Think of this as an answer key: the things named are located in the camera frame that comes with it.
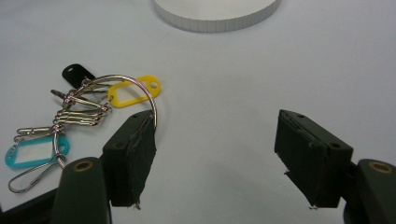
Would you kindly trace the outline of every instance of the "white table surface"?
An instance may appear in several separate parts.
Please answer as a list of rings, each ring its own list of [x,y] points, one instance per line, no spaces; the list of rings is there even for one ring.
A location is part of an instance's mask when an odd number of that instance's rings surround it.
[[[121,223],[343,223],[310,210],[274,153],[278,110],[307,115],[355,148],[353,161],[396,164],[396,1],[283,0],[273,16],[236,32],[180,31],[151,1],[0,3],[0,157],[16,130],[51,125],[70,89],[71,63],[96,76],[157,76],[158,148],[142,210],[112,208]],[[96,128],[66,130],[68,161],[98,157],[108,138],[149,104],[116,109]],[[8,210],[58,185],[61,170],[16,195],[20,171],[0,162]]]

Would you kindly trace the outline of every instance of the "white surface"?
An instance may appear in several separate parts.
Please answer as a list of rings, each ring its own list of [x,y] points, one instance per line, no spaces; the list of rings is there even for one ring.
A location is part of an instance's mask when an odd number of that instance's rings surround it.
[[[341,224],[338,209],[308,209],[274,153],[281,108],[307,115],[355,148],[353,161],[396,164],[396,2],[284,0],[265,22],[221,34],[183,32],[150,1],[0,3],[1,158],[18,128],[51,123],[68,91],[61,72],[153,74],[157,156],[142,210],[113,208],[121,223]],[[69,161],[101,155],[108,138],[149,104],[116,109],[96,128],[68,128]],[[51,172],[26,194],[0,163],[9,209],[56,188]]]
[[[271,16],[281,0],[155,0],[159,15],[177,28],[205,33],[247,28]]]

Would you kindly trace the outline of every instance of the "blue key tag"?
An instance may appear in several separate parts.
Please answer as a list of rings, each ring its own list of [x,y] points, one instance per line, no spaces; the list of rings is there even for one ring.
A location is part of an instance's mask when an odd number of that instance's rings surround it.
[[[59,136],[58,148],[64,155],[69,152],[70,145],[64,136]],[[52,136],[22,141],[15,147],[13,153],[11,150],[12,147],[6,153],[6,165],[12,169],[42,165],[54,156]]]

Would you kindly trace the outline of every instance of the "yellow key tag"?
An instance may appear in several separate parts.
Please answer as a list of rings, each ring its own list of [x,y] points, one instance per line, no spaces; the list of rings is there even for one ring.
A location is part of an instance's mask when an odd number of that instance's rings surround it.
[[[145,75],[142,77],[138,77],[136,80],[141,82],[146,87],[146,89],[148,89],[152,97],[156,97],[158,94],[160,94],[161,83],[160,80],[158,80],[158,78],[156,78],[155,76]],[[146,94],[140,94],[139,92],[143,91],[134,83],[129,81],[123,81],[121,83],[111,86],[108,89],[107,98],[110,103],[115,107],[134,105],[142,101],[147,101],[149,99]]]

